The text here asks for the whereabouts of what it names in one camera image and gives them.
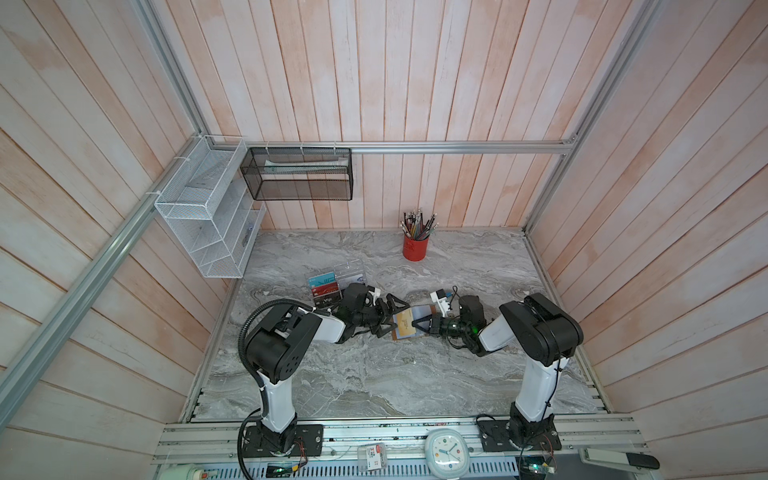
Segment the clear acrylic card display stand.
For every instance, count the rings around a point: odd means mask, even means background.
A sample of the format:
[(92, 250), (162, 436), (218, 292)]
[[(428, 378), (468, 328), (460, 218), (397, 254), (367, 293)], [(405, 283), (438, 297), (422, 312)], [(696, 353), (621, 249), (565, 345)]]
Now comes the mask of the clear acrylic card display stand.
[(343, 285), (339, 284), (339, 280), (341, 278), (343, 278), (345, 275), (348, 275), (348, 274), (354, 273), (354, 272), (363, 272), (365, 274), (365, 267), (364, 267), (363, 262), (360, 259), (352, 259), (352, 260), (349, 260), (349, 261), (346, 261), (346, 262), (343, 262), (343, 263), (336, 264), (333, 267), (316, 269), (314, 272), (311, 272), (309, 274), (309, 276), (307, 277), (307, 285), (308, 285), (308, 278), (309, 277), (315, 276), (315, 275), (319, 275), (319, 274), (322, 274), (322, 273), (326, 273), (326, 272), (334, 272), (335, 273), (336, 281), (337, 281), (337, 284), (338, 284), (338, 287), (339, 287), (339, 291), (340, 291), (340, 294), (341, 294), (341, 299), (342, 299), (344, 290), (350, 284), (347, 285), (346, 287), (344, 287)]

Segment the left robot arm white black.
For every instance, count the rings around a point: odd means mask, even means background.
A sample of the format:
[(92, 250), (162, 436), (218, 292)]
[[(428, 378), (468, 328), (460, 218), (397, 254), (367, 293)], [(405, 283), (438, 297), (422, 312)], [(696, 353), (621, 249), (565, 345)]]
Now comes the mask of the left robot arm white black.
[(349, 284), (339, 299), (321, 306), (281, 298), (256, 308), (240, 330), (237, 348), (259, 388), (261, 424), (282, 434), (295, 422), (291, 377), (312, 344), (342, 344), (364, 333), (381, 338), (396, 327), (394, 317), (410, 308), (363, 283)]

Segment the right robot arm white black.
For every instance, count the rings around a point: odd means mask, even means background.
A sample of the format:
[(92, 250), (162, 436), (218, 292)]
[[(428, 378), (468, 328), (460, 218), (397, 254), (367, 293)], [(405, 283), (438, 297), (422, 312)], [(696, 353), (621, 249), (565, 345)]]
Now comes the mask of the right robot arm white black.
[(453, 344), (461, 343), (470, 353), (484, 357), (517, 342), (525, 355), (526, 366), (521, 390), (510, 416), (520, 428), (539, 427), (553, 417), (551, 402), (562, 370), (584, 341), (580, 324), (556, 303), (541, 293), (499, 307), (492, 321), (476, 295), (454, 296), (458, 312), (452, 312), (451, 299), (443, 290), (431, 295), (437, 311), (412, 321), (417, 330), (438, 336)]

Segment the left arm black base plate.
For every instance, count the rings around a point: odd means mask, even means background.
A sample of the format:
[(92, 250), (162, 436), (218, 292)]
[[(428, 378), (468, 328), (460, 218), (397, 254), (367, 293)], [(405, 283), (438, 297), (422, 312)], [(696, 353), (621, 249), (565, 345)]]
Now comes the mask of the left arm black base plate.
[(320, 456), (324, 440), (322, 424), (289, 425), (276, 433), (261, 423), (249, 424), (240, 438), (239, 453), (243, 458), (267, 458), (279, 455)]

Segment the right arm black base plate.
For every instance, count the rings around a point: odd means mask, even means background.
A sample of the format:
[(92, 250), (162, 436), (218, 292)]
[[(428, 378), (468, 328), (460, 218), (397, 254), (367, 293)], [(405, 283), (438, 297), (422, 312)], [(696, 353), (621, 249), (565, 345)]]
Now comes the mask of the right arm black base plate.
[(559, 451), (562, 442), (550, 415), (539, 422), (525, 418), (499, 420), (481, 414), (475, 418), (484, 452), (511, 452), (524, 450)]

